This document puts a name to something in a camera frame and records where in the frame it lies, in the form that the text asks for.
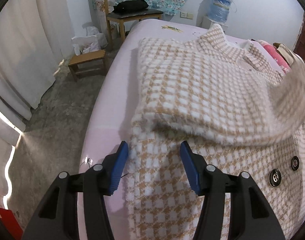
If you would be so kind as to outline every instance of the mattress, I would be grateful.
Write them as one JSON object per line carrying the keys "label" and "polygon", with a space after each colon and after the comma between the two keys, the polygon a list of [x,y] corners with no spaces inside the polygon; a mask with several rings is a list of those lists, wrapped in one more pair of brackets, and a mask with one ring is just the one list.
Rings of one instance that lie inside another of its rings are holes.
{"label": "mattress", "polygon": [[[171,26],[180,30],[163,28]],[[191,41],[207,30],[195,26],[148,19],[139,22],[127,36],[116,55],[102,85],[89,121],[83,145],[79,173],[88,165],[82,164],[85,157],[93,160],[93,165],[101,163],[108,154],[115,153],[121,141],[129,141],[131,118],[139,100],[137,80],[138,41],[145,37]],[[246,40],[227,36],[233,45],[243,47]],[[283,75],[283,71],[257,42],[251,41],[267,58],[272,68]],[[125,206],[126,180],[121,178],[118,190],[110,197],[105,196],[106,209],[112,232],[116,240],[128,240],[128,218]],[[78,193],[78,226],[80,240],[86,240],[86,226],[82,193]]]}

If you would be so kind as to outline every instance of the black button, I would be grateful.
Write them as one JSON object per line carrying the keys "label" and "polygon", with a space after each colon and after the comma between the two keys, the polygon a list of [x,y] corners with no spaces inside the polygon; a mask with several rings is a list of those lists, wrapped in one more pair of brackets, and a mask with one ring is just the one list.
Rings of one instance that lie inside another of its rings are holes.
{"label": "black button", "polygon": [[299,169],[299,158],[297,156],[294,156],[291,159],[291,168],[293,171],[296,171],[297,169]]}
{"label": "black button", "polygon": [[273,187],[278,187],[281,183],[281,173],[277,169],[273,169],[269,173],[269,182]]}

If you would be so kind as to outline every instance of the blue gripper pad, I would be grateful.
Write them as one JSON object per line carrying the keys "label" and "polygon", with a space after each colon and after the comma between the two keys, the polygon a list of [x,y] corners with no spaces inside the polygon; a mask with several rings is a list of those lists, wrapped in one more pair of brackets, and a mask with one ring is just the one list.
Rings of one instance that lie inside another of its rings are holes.
{"label": "blue gripper pad", "polygon": [[180,158],[183,163],[183,167],[185,168],[190,188],[197,195],[199,195],[201,193],[199,173],[193,161],[193,154],[194,153],[191,151],[189,144],[186,141],[180,144]]}
{"label": "blue gripper pad", "polygon": [[118,188],[122,172],[128,159],[128,144],[122,141],[116,153],[107,155],[102,166],[109,176],[108,194],[112,195]]}

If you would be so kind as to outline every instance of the black bag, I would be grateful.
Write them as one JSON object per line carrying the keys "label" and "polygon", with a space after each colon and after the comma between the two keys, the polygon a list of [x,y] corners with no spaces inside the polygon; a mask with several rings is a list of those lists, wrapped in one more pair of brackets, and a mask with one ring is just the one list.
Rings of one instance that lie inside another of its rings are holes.
{"label": "black bag", "polygon": [[118,3],[117,6],[114,6],[114,12],[123,14],[137,12],[143,9],[148,8],[148,3],[145,0],[128,0]]}

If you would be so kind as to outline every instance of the wall socket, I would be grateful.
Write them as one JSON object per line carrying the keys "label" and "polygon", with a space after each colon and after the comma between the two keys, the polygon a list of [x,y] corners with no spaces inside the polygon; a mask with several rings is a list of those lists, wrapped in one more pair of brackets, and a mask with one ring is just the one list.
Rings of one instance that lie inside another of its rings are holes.
{"label": "wall socket", "polygon": [[193,13],[187,13],[187,19],[192,20],[193,19]]}
{"label": "wall socket", "polygon": [[187,12],[180,12],[180,18],[187,18]]}

